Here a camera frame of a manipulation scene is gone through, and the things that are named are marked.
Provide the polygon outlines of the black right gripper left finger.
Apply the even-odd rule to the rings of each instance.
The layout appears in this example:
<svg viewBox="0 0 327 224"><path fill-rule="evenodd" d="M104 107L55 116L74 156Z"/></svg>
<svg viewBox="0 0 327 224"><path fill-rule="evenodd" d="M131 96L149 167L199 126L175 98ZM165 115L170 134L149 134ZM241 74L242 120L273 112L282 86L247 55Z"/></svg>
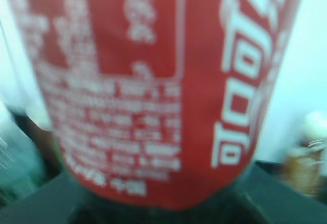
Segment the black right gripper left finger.
<svg viewBox="0 0 327 224"><path fill-rule="evenodd" d="M33 194L1 209L1 223L87 223L68 173L63 172Z"/></svg>

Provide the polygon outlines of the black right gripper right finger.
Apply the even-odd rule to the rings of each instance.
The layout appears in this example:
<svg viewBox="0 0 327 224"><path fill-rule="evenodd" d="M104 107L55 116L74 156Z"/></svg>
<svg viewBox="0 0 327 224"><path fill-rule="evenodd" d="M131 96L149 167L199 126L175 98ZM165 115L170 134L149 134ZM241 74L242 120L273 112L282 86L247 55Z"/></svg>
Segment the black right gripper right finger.
<svg viewBox="0 0 327 224"><path fill-rule="evenodd" d="M239 184L230 223L326 223L326 204L277 178L280 163L257 161Z"/></svg>

